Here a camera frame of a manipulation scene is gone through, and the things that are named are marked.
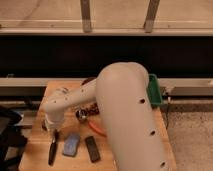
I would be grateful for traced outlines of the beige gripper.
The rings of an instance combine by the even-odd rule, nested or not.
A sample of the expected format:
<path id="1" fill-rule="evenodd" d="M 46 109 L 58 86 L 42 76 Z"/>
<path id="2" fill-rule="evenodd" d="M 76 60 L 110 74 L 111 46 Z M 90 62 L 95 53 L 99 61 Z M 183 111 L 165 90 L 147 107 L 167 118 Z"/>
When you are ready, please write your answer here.
<path id="1" fill-rule="evenodd" d="M 53 115 L 46 115 L 45 116 L 45 126 L 48 131 L 53 131 L 55 129 L 59 129 L 64 122 L 64 116 L 53 116 Z"/>

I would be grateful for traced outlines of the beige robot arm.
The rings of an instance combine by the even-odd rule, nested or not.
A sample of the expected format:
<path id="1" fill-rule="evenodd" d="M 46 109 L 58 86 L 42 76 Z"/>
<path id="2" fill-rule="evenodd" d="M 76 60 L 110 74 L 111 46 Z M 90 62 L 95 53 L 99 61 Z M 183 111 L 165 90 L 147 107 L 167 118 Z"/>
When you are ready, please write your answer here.
<path id="1" fill-rule="evenodd" d="M 50 95 L 43 103 L 46 125 L 58 128 L 67 108 L 95 101 L 118 171 L 170 171 L 148 84 L 149 74 L 141 64 L 110 64 L 91 82 Z"/>

